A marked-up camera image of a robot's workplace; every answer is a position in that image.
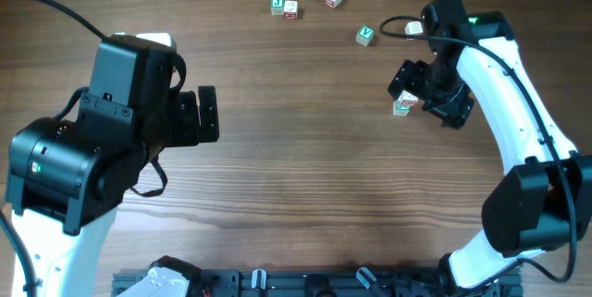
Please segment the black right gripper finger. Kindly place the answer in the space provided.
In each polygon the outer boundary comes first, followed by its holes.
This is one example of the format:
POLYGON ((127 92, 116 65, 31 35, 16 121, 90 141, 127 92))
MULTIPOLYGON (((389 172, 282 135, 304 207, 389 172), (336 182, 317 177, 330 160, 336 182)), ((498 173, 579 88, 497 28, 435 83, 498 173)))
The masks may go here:
POLYGON ((460 129, 469 118, 475 100, 470 96, 457 97, 443 104, 435 105, 425 102, 423 110, 442 120, 442 127, 460 129))
POLYGON ((426 76, 428 74, 429 65, 426 62, 405 60, 388 86, 388 93, 394 100, 397 100, 403 92, 407 92, 424 101, 427 98, 426 76))

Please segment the green N letter block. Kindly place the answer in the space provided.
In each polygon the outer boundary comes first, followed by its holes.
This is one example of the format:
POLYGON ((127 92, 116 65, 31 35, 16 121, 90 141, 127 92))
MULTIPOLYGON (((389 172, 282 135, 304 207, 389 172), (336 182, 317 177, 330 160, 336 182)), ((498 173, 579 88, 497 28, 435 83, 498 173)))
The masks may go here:
POLYGON ((392 108, 392 115, 404 117, 409 114, 410 110, 411 108, 409 106, 401 105, 399 102, 394 102, 392 108))

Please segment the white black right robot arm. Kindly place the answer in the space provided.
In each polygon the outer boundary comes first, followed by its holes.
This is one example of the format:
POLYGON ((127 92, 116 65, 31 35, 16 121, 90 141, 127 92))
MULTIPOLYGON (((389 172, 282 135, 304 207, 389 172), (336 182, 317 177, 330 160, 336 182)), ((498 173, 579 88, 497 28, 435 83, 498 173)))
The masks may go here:
POLYGON ((560 276, 567 281, 591 219, 590 157, 578 152, 542 103, 502 13, 468 14, 462 0, 433 0, 418 21, 434 59, 405 61, 389 94, 417 97, 426 112, 454 129, 479 105, 504 168, 482 206, 481 230, 441 259, 433 294, 505 295, 504 276, 561 247, 569 250, 560 276))

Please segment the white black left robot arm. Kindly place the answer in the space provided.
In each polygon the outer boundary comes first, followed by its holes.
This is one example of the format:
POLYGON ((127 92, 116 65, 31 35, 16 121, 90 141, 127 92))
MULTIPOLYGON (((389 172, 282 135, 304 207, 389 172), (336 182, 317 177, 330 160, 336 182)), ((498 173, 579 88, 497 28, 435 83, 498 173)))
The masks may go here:
POLYGON ((216 90, 185 91, 186 75, 171 35, 116 33, 67 103, 77 118, 39 118, 15 135, 6 183, 15 295, 91 295, 105 237, 141 171, 169 147, 217 141, 216 90))

